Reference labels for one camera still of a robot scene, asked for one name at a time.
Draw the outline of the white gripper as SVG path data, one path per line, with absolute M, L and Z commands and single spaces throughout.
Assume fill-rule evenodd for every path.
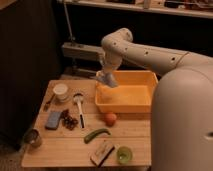
M 119 68 L 120 58 L 116 56 L 105 55 L 104 57 L 100 58 L 100 63 L 102 65 L 101 72 L 103 74 L 108 74 Z

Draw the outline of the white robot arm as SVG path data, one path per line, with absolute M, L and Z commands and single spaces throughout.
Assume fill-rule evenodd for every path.
M 213 171 L 213 57 L 135 44 L 127 28 L 101 46 L 108 85 L 122 60 L 161 76 L 151 103 L 151 171 Z

